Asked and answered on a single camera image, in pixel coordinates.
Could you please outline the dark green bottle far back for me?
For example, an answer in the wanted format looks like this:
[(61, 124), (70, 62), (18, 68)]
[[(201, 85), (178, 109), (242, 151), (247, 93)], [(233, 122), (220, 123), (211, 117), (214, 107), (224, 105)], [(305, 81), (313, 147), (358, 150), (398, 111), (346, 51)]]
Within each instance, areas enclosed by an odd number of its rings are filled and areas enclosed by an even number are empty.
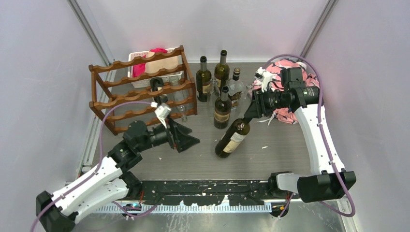
[(220, 61), (215, 66), (214, 77), (217, 80), (218, 88), (221, 89), (226, 85), (226, 82), (229, 78), (230, 67), (227, 64), (227, 51), (221, 50), (220, 52)]

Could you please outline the aluminium corner post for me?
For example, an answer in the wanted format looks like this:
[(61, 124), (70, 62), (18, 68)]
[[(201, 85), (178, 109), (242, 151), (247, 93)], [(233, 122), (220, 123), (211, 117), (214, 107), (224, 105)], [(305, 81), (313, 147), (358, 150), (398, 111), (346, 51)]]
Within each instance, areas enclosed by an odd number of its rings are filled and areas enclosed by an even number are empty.
[(301, 53), (300, 56), (306, 58), (309, 54), (312, 46), (314, 45), (316, 39), (318, 38), (321, 30), (323, 29), (324, 25), (326, 24), (328, 18), (330, 17), (333, 9), (336, 7), (339, 0), (328, 0), (314, 26), (312, 29)]
[(115, 61), (115, 58), (112, 55), (108, 43), (106, 42), (87, 1), (68, 0), (67, 2), (103, 63), (106, 66), (112, 64)]

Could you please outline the clear glass bottle by cloth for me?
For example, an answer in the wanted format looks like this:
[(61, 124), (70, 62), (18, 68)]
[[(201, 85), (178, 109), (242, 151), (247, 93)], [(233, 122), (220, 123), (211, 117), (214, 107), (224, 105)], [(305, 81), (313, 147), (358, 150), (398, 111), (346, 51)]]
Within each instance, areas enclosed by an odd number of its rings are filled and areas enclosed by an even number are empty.
[(251, 84), (245, 86), (245, 89), (242, 92), (241, 98), (238, 103), (236, 115), (237, 118), (243, 118), (246, 110), (250, 106), (252, 100), (252, 91), (253, 86)]

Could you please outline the pink shark print cloth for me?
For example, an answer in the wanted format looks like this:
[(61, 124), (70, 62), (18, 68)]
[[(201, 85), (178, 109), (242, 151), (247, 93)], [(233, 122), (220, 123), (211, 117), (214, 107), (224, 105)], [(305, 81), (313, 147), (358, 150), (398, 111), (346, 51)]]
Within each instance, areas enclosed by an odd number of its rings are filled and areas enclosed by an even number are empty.
[(297, 121), (295, 116), (297, 109), (306, 108), (308, 105), (319, 102), (319, 79), (317, 74), (307, 73), (307, 64), (282, 58), (262, 68), (277, 74), (273, 87), (275, 90), (288, 93), (290, 100), (289, 108), (276, 109), (273, 113), (263, 114), (263, 116), (274, 115), (281, 121), (289, 122), (291, 120), (295, 122)]

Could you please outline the dark bottle brown label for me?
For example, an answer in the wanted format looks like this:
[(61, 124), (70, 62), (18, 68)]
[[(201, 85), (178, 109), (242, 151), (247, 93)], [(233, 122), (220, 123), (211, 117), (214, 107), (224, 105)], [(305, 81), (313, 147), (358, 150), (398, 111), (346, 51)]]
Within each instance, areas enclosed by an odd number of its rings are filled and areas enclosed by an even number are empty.
[(220, 96), (215, 101), (214, 106), (214, 126), (217, 129), (224, 129), (228, 126), (232, 101), (229, 98), (229, 88), (223, 86)]

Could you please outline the beige folded cloth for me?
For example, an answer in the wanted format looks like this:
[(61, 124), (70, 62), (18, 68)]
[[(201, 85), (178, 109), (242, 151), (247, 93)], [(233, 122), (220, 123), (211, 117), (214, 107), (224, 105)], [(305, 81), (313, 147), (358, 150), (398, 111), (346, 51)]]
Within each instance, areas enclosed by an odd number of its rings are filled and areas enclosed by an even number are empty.
[(156, 61), (147, 62), (145, 64), (144, 73), (156, 73), (159, 69), (174, 69), (179, 65), (178, 57), (170, 57)]

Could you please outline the red cloth in basket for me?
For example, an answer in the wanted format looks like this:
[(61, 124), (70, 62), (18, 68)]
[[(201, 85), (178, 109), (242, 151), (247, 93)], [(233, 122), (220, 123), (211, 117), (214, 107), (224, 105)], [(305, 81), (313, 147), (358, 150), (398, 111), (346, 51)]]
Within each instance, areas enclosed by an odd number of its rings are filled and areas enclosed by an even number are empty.
[[(154, 48), (154, 49), (150, 49), (149, 53), (147, 53), (146, 55), (144, 55), (144, 57), (148, 57), (148, 55), (152, 55), (153, 53), (156, 52), (161, 52), (161, 53), (167, 53), (167, 50), (164, 48)], [(132, 68), (132, 76), (133, 77), (138, 77), (140, 74), (145, 72), (145, 63), (143, 64), (138, 64), (138, 65), (134, 65)]]

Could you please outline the dark bottle cream label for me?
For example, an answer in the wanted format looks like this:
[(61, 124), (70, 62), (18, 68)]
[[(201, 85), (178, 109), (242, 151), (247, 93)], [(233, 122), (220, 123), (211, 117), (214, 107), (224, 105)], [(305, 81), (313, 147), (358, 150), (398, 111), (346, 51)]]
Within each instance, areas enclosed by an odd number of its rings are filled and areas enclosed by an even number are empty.
[(236, 119), (218, 141), (215, 154), (220, 158), (230, 156), (248, 135), (251, 121), (247, 117)]

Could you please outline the dark bottle white label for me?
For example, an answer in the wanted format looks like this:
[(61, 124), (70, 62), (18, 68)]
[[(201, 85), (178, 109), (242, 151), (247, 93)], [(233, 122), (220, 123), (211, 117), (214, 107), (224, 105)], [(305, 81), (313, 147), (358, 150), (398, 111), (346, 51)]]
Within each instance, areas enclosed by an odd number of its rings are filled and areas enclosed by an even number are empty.
[[(164, 87), (164, 81), (160, 77), (154, 77), (150, 79), (150, 88), (151, 91), (159, 91), (162, 90)], [(158, 104), (162, 103), (167, 103), (168, 102), (168, 97), (166, 94), (161, 94), (158, 96), (153, 97), (153, 101), (155, 101)]]

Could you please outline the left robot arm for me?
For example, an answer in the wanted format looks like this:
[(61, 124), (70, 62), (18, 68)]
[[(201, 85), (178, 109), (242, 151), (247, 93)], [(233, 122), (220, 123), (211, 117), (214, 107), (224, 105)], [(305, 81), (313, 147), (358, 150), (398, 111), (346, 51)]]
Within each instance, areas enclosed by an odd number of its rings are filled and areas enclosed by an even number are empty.
[(132, 122), (123, 139), (91, 170), (53, 193), (36, 197), (36, 216), (47, 232), (70, 232), (84, 217), (105, 204), (140, 196), (142, 183), (130, 169), (142, 160), (141, 153), (168, 144), (183, 152), (198, 144), (192, 130), (171, 118), (149, 130), (140, 120)]

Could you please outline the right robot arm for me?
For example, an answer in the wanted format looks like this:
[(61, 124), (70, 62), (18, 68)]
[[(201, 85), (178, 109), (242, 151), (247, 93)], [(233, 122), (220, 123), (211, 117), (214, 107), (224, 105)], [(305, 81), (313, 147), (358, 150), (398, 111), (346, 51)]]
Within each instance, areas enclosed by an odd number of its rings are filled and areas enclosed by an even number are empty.
[(272, 89), (274, 75), (262, 67), (256, 71), (255, 79), (261, 82), (261, 87), (253, 91), (245, 118), (261, 118), (277, 109), (290, 109), (307, 145), (311, 174), (277, 173), (275, 181), (268, 186), (269, 194), (279, 199), (290, 191), (305, 203), (340, 199), (356, 183), (356, 175), (345, 169), (335, 149), (320, 89), (306, 85), (301, 68), (286, 68), (280, 76), (283, 90)]

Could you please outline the dark green bottle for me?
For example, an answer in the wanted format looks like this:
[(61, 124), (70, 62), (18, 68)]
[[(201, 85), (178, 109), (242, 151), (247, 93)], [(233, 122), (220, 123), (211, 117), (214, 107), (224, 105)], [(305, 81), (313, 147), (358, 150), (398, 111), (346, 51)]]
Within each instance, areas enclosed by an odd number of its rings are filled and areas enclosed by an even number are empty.
[(217, 80), (218, 88), (221, 89), (226, 85), (226, 82), (229, 78), (230, 67), (227, 64), (227, 51), (221, 50), (220, 52), (220, 61), (215, 66), (214, 77)]
[(200, 57), (200, 69), (196, 73), (197, 99), (200, 102), (208, 101), (208, 90), (211, 85), (212, 74), (207, 68), (206, 56)]

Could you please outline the aluminium frame rail front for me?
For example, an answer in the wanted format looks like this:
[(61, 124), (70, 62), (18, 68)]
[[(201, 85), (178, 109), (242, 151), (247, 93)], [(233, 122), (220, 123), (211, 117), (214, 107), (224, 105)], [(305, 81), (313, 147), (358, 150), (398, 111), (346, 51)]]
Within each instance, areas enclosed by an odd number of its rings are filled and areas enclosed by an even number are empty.
[[(142, 202), (137, 202), (136, 200), (129, 201), (129, 200), (116, 200), (109, 203), (120, 202), (123, 201), (123, 208), (125, 208), (130, 213), (138, 213), (138, 212), (154, 212), (154, 213), (219, 213), (219, 212), (269, 212), (277, 214), (279, 211), (283, 210), (286, 200), (267, 200), (264, 201), (261, 205), (250, 205), (250, 206), (230, 206), (229, 201), (227, 198), (224, 198), (222, 204), (220, 205), (209, 205), (209, 206), (186, 206), (184, 203), (180, 203), (176, 206), (169, 206), (169, 205), (162, 205), (162, 204), (154, 204), (149, 205)], [(96, 212), (98, 210), (107, 211), (108, 204), (99, 207), (98, 209), (93, 210)]]

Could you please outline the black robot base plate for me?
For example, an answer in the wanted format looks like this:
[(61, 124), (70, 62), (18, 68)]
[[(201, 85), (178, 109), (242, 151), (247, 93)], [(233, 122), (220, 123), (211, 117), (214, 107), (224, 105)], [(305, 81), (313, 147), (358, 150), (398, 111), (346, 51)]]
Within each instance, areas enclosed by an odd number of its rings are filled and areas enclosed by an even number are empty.
[(273, 180), (145, 180), (121, 200), (149, 205), (261, 205), (267, 200), (287, 200), (289, 191), (274, 189)]

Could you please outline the aluminium corner post left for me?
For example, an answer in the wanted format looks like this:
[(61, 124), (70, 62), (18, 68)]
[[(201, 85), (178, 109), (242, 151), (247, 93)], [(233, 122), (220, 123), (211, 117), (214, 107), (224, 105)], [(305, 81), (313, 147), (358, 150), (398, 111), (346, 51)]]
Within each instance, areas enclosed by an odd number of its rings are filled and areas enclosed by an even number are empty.
[(115, 58), (112, 55), (108, 43), (106, 42), (87, 1), (68, 0), (67, 2), (103, 63), (106, 66), (112, 64), (115, 61)]

